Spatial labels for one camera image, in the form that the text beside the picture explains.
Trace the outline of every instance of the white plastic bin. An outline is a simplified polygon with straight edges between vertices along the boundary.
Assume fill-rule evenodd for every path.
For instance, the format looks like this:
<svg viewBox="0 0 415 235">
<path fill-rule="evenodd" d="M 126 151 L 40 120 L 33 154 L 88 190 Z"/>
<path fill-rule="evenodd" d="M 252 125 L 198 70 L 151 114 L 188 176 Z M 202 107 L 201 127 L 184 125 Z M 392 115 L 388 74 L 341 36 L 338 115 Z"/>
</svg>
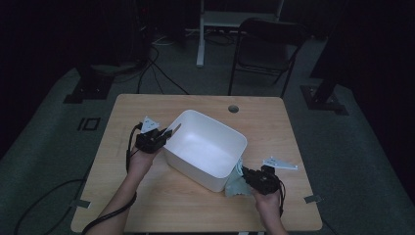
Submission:
<svg viewBox="0 0 415 235">
<path fill-rule="evenodd" d="M 173 130 L 164 145 L 168 164 L 209 190 L 222 191 L 247 147 L 247 138 L 192 110 L 183 112 L 168 129 Z"/>
</svg>

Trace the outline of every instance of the cord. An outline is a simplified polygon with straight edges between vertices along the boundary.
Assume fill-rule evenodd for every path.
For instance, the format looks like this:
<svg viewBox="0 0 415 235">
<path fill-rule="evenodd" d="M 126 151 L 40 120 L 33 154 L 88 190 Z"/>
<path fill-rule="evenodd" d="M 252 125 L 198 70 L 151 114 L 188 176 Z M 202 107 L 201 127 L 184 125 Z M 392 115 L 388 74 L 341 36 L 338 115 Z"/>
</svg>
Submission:
<svg viewBox="0 0 415 235">
<path fill-rule="evenodd" d="M 321 217 L 321 220 L 323 221 L 324 224 L 326 224 L 326 226 L 335 234 L 335 235 L 339 235 L 339 233 L 323 218 Z"/>
<path fill-rule="evenodd" d="M 139 78 L 139 80 L 138 80 L 138 86 L 137 86 L 137 94 L 140 94 L 140 88 L 141 88 L 141 85 L 142 85 L 142 83 L 143 83 L 143 76 L 144 76 L 144 74 L 145 74 L 145 72 L 149 69 L 149 67 L 151 67 L 151 66 L 155 66 L 163 75 L 164 75 L 164 77 L 165 78 L 167 78 L 171 83 L 173 83 L 176 87 L 178 87 L 180 90 L 182 90 L 186 95 L 189 95 L 189 93 L 185 90 L 185 89 L 183 89 L 183 87 L 181 87 L 179 84 L 177 84 L 173 79 L 171 79 L 157 64 L 156 64 L 156 59 L 159 57 L 159 54 L 160 54 L 160 52 L 159 52 L 159 50 L 156 48 L 156 47 L 154 47 L 154 46 L 152 46 L 151 47 L 153 50 L 155 50 L 156 51 L 156 53 L 157 53 L 157 56 L 156 56 L 156 58 L 154 59 L 154 60 L 152 60 L 152 59 L 148 59 L 149 61 L 150 61 L 150 64 L 143 70 L 143 72 L 140 74 L 140 78 Z M 157 81 L 157 83 L 158 83 L 158 85 L 159 85 L 159 89 L 161 90 L 161 93 L 162 93 L 162 89 L 161 89 L 161 87 L 160 87 L 160 84 L 159 84 L 159 82 Z"/>
<path fill-rule="evenodd" d="M 58 190 L 61 187 L 64 187 L 68 184 L 71 183 L 75 183 L 75 182 L 82 182 L 79 187 L 76 190 L 75 196 L 73 197 L 74 200 L 76 200 L 78 198 L 79 192 L 83 186 L 83 183 L 86 181 L 86 176 L 88 175 L 89 171 L 91 170 L 92 164 L 88 167 L 88 169 L 86 170 L 85 174 L 83 175 L 83 177 L 81 179 L 73 179 L 67 182 L 64 182 L 56 187 L 54 187 L 53 189 L 49 190 L 46 194 L 44 194 L 42 197 L 40 197 L 38 200 L 36 200 L 28 209 L 26 209 L 26 211 L 23 213 L 23 215 L 19 218 L 18 223 L 15 226 L 15 231 L 14 231 L 14 235 L 18 235 L 19 234 L 19 230 L 21 227 L 21 224 L 23 222 L 23 220 L 25 219 L 25 217 L 27 216 L 27 214 L 34 208 L 36 207 L 37 204 L 39 204 L 43 199 L 45 199 L 46 197 L 48 197 L 50 194 L 52 194 L 53 192 L 55 192 L 56 190 Z M 64 215 L 61 217 L 61 219 L 58 220 L 58 222 L 55 223 L 54 226 L 52 226 L 47 232 L 43 233 L 44 235 L 47 234 L 51 234 L 61 223 L 62 221 L 64 221 L 64 219 L 68 216 L 70 212 L 70 208 L 68 208 L 66 210 L 66 212 L 64 213 Z"/>
<path fill-rule="evenodd" d="M 117 216 L 117 215 L 119 215 L 122 212 L 125 212 L 127 209 L 129 209 L 135 203 L 135 200 L 136 199 L 137 199 L 137 193 L 134 194 L 134 197 L 131 199 L 131 201 L 129 201 L 128 204 L 125 205 L 124 207 L 122 207 L 122 208 L 120 208 L 120 209 L 118 209 L 118 210 L 116 210 L 114 212 L 111 212 L 111 213 L 108 213 L 106 215 L 103 215 L 103 216 L 101 216 L 101 217 L 93 220 L 92 222 L 88 223 L 88 225 L 86 225 L 86 227 L 82 230 L 82 233 L 81 234 L 84 235 L 92 227 L 94 227 L 95 225 L 97 225 L 97 224 L 99 224 L 101 222 L 104 222 L 105 220 L 108 220 L 108 219 L 110 219 L 110 218 L 112 218 L 114 216 Z"/>
</svg>

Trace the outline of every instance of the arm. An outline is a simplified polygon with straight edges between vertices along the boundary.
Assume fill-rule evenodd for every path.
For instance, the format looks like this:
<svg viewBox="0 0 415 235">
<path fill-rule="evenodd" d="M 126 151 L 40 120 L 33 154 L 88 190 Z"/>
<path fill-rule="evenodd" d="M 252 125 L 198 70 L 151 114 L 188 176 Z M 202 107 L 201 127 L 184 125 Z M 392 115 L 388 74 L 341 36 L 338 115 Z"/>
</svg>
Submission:
<svg viewBox="0 0 415 235">
<path fill-rule="evenodd" d="M 253 195 L 256 200 L 256 210 L 262 225 L 270 235 L 287 235 L 287 231 L 281 222 L 280 216 L 280 192 L 277 191 L 272 194 L 262 195 L 253 189 Z"/>
<path fill-rule="evenodd" d="M 99 216 L 106 215 L 111 212 L 124 207 L 134 197 L 134 194 L 138 188 L 138 185 L 143 180 L 144 175 L 149 171 L 153 164 L 153 159 L 160 151 L 154 154 L 146 154 L 142 151 L 137 151 L 134 147 L 131 151 L 133 155 L 130 159 L 130 165 L 128 168 L 128 174 L 122 181 L 118 190 L 115 192 L 113 198 L 104 208 Z M 123 234 L 126 220 L 128 218 L 129 209 L 105 220 L 102 223 L 97 224 L 88 231 L 88 235 L 105 235 L 105 234 Z"/>
</svg>

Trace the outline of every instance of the floor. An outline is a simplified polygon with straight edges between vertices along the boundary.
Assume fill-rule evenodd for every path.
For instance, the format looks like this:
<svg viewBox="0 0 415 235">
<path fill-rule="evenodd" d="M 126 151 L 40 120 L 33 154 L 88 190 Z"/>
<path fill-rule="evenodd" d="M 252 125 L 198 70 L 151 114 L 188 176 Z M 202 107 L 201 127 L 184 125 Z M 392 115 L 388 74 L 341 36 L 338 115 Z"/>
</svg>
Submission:
<svg viewBox="0 0 415 235">
<path fill-rule="evenodd" d="M 212 34 L 207 39 L 202 68 L 196 67 L 198 40 L 194 35 L 185 45 L 159 40 L 152 58 L 159 53 L 156 65 L 188 93 L 226 95 L 234 45 L 223 36 Z M 323 199 L 317 206 L 325 223 L 319 231 L 290 234 L 415 234 L 414 205 L 351 91 L 342 86 L 335 89 L 348 116 L 312 111 L 304 102 L 300 86 L 321 82 L 310 74 L 324 45 L 325 41 L 312 38 L 306 42 L 284 102 L 312 190 Z M 149 68 L 142 76 L 140 93 L 183 94 L 162 72 L 156 66 Z M 264 78 L 254 86 L 252 76 L 240 74 L 233 95 L 278 96 L 282 82 L 271 86 L 273 79 Z M 75 234 L 70 230 L 74 208 L 69 205 L 94 160 L 116 96 L 136 93 L 139 79 L 140 73 L 119 75 L 106 100 L 84 100 L 82 104 L 63 103 L 79 80 L 76 70 L 58 80 L 0 162 L 1 235 L 14 231 L 44 234 L 51 229 L 50 234 Z M 100 122 L 95 130 L 85 130 L 79 128 L 83 118 Z"/>
</svg>

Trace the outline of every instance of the wooden table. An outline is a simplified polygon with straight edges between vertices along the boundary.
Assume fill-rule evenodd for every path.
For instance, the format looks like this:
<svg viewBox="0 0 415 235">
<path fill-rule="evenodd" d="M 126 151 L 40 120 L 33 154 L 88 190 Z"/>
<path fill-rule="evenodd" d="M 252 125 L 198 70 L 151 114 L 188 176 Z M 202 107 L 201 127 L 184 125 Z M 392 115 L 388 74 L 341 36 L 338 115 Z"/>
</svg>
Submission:
<svg viewBox="0 0 415 235">
<path fill-rule="evenodd" d="M 230 105 L 239 112 L 228 111 Z M 80 232 L 95 219 L 125 177 L 125 151 L 133 126 L 145 116 L 168 127 L 185 110 L 195 110 L 240 131 L 248 139 L 244 165 L 260 169 L 262 160 L 275 158 L 298 165 L 277 169 L 287 188 L 282 220 L 287 230 L 322 227 L 300 151 L 280 98 L 181 95 L 119 95 L 91 168 L 71 229 Z M 161 152 L 137 191 L 126 232 L 238 232 L 263 231 L 252 196 L 227 198 L 213 193 L 169 166 Z"/>
</svg>

